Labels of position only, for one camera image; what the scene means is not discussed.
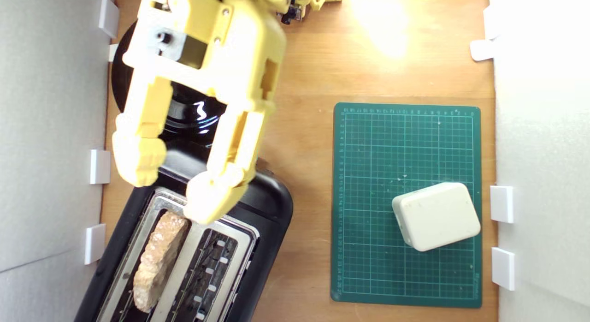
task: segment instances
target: white box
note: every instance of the white box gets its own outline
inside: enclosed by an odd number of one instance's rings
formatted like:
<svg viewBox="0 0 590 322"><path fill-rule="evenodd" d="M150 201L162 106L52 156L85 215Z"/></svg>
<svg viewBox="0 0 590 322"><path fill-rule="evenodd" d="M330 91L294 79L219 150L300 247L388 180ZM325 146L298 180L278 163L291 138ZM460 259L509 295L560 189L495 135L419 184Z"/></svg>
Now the white box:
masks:
<svg viewBox="0 0 590 322"><path fill-rule="evenodd" d="M406 244L424 252L476 236L481 225L467 187L442 183L392 201Z"/></svg>

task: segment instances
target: white clip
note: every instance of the white clip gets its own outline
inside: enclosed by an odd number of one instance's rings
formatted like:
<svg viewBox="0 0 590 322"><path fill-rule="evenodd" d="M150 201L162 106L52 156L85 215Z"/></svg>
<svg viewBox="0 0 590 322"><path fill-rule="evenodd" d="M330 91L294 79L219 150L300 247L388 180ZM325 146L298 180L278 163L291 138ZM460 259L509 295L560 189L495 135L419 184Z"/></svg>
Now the white clip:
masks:
<svg viewBox="0 0 590 322"><path fill-rule="evenodd" d="M491 281L514 291L514 253L491 248Z"/></svg>
<svg viewBox="0 0 590 322"><path fill-rule="evenodd" d="M494 57L494 43L491 40L474 40L469 45L469 49L475 61L488 60Z"/></svg>
<svg viewBox="0 0 590 322"><path fill-rule="evenodd" d="M485 40L474 40L469 46L475 61L492 59L496 54L493 40L502 33L504 23L495 6L490 5L483 10L483 25Z"/></svg>
<svg viewBox="0 0 590 322"><path fill-rule="evenodd" d="M503 28L503 20L495 6L488 6L483 10L483 28L485 38L493 40L498 37Z"/></svg>
<svg viewBox="0 0 590 322"><path fill-rule="evenodd" d="M117 37L118 7L110 0L101 0L99 28L110 38Z"/></svg>
<svg viewBox="0 0 590 322"><path fill-rule="evenodd" d="M513 188L490 186L491 219L503 223L514 223Z"/></svg>

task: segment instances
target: white plastic block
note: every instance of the white plastic block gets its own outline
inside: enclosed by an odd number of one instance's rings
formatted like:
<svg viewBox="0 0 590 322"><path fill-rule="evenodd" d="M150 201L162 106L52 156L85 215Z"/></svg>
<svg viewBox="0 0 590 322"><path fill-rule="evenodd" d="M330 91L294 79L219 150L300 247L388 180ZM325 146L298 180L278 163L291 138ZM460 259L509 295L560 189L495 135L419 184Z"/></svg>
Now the white plastic block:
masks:
<svg viewBox="0 0 590 322"><path fill-rule="evenodd" d="M502 13L495 6L490 5L483 10L483 26L487 40L500 35L503 27Z"/></svg>
<svg viewBox="0 0 590 322"><path fill-rule="evenodd" d="M481 225L467 187L442 183L392 201L406 244L424 252L476 236Z"/></svg>
<svg viewBox="0 0 590 322"><path fill-rule="evenodd" d="M110 38L117 37L118 7L110 0L101 0L99 28Z"/></svg>
<svg viewBox="0 0 590 322"><path fill-rule="evenodd" d="M495 55L494 43L491 40L474 40L469 48L475 61L492 59Z"/></svg>
<svg viewBox="0 0 590 322"><path fill-rule="evenodd" d="M109 63L114 60L114 54L117 52L118 43L109 45Z"/></svg>
<svg viewBox="0 0 590 322"><path fill-rule="evenodd" d="M90 183L110 182L110 151L94 149L90 152Z"/></svg>
<svg viewBox="0 0 590 322"><path fill-rule="evenodd" d="M88 265L99 260L105 252L106 225L98 224L86 229L86 249L84 264Z"/></svg>
<svg viewBox="0 0 590 322"><path fill-rule="evenodd" d="M497 247L491 249L491 281L514 291L514 253Z"/></svg>
<svg viewBox="0 0 590 322"><path fill-rule="evenodd" d="M512 187L490 186L491 219L514 223Z"/></svg>

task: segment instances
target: yellow robotic arm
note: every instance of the yellow robotic arm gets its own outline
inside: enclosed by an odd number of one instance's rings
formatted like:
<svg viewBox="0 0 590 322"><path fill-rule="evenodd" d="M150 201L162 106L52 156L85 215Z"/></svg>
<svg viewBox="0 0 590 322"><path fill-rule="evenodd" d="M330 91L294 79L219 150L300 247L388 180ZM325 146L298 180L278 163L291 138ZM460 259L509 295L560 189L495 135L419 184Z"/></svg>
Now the yellow robotic arm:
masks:
<svg viewBox="0 0 590 322"><path fill-rule="evenodd" d="M211 223L242 198L255 175L286 48L275 15L291 6L292 0L141 1L123 57L133 77L112 136L123 179L136 187L156 181L166 156L158 135L177 82L227 104L207 170L188 183L186 217Z"/></svg>

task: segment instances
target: toaster heating element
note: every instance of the toaster heating element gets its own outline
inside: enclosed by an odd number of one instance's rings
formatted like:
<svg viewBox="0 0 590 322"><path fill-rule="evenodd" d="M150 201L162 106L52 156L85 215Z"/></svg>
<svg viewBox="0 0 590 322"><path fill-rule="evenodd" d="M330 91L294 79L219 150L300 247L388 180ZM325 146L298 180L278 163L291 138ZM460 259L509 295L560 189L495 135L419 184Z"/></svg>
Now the toaster heating element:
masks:
<svg viewBox="0 0 590 322"><path fill-rule="evenodd" d="M193 322L224 320L259 238L255 228L226 216L210 226L190 224L164 292L149 314L133 304L133 275L164 211L183 215L185 200L158 188L137 227L99 321Z"/></svg>

